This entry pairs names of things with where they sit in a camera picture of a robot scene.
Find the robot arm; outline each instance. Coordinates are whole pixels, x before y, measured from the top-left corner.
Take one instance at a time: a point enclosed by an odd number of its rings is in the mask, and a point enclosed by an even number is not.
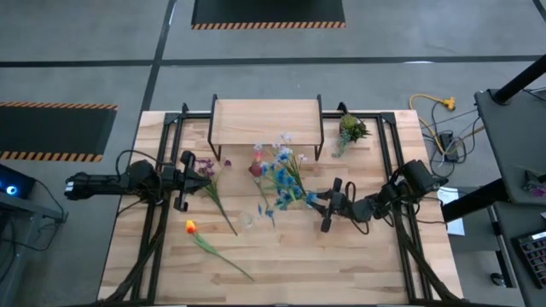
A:
[[[194,193],[211,183],[194,171],[195,155],[184,151],[180,161],[184,171],[174,165],[164,165],[161,173],[146,160],[137,161],[127,167],[121,175],[89,175],[80,172],[67,179],[65,196],[70,200],[85,200],[93,195],[136,195],[144,200],[161,202],[165,191],[179,191],[175,208],[185,211],[182,202],[186,193]]]

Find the wooden shelf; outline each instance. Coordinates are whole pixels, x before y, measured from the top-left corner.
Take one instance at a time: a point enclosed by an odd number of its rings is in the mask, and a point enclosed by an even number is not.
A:
[[[281,134],[292,137],[292,145],[321,147],[322,107],[317,99],[212,99],[208,141],[220,158],[222,146],[250,146],[282,142]]]

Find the white paper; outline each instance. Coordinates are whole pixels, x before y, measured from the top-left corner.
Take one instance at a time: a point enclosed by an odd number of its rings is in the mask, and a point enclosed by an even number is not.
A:
[[[444,206],[453,200],[459,199],[459,193],[456,188],[440,188],[438,198],[444,202]],[[447,233],[449,235],[464,235],[464,225],[462,218],[447,223]]]

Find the keyboard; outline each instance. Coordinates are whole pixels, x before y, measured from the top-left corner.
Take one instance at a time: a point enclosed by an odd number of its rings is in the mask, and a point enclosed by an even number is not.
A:
[[[546,231],[514,238],[513,243],[535,285],[546,287]]]

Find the blue light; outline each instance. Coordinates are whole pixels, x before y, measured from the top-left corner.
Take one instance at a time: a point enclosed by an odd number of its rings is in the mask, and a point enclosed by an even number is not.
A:
[[[6,192],[8,193],[8,195],[13,196],[17,193],[17,188],[14,186],[9,186],[8,188],[6,188]]]

